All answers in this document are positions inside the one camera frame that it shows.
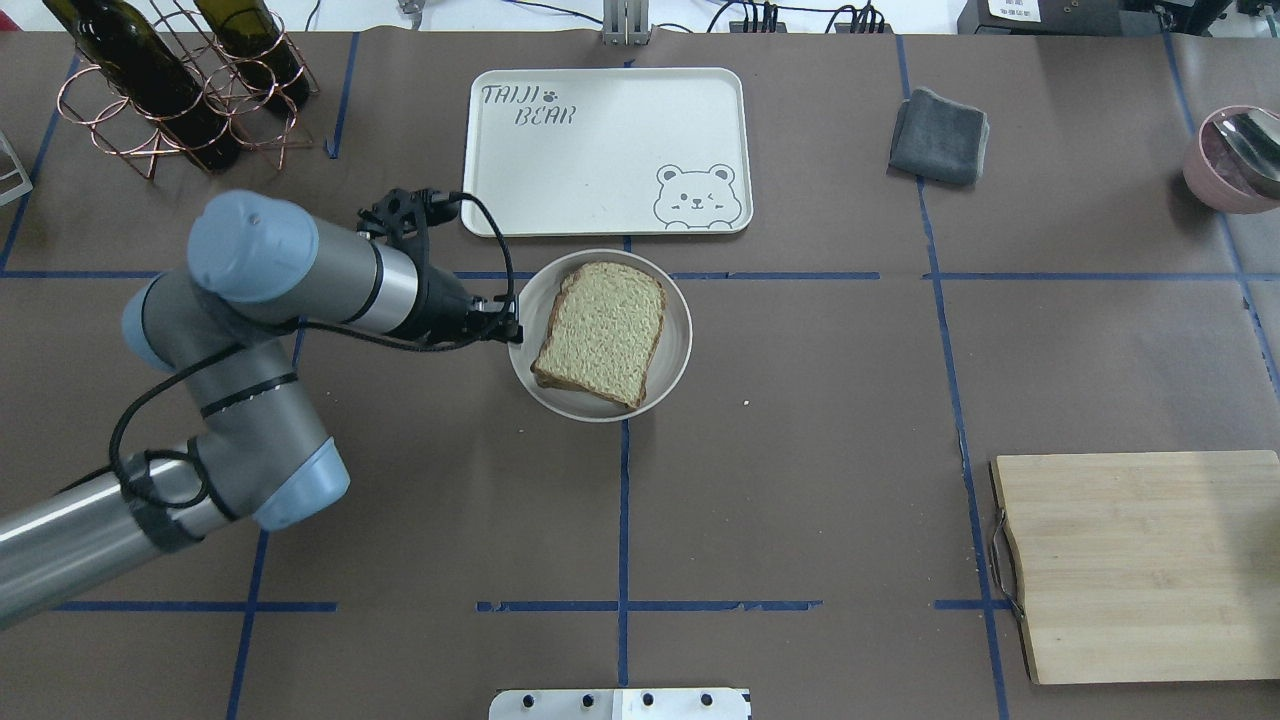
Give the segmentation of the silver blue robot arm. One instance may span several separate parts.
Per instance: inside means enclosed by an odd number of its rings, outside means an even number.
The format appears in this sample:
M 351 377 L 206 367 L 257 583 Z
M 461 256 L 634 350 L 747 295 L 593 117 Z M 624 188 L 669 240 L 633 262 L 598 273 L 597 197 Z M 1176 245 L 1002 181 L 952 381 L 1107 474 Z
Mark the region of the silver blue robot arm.
M 462 191 L 393 190 L 356 229 L 248 190 L 192 224 L 187 263 L 127 304 L 127 345 L 165 378 L 119 416 L 106 462 L 3 519 L 9 628 L 250 518 L 280 530 L 333 505 L 349 473 L 283 338 L 344 336 L 412 354 L 522 338 L 509 246 L 506 291 L 468 292 L 430 260 L 429 231 Z

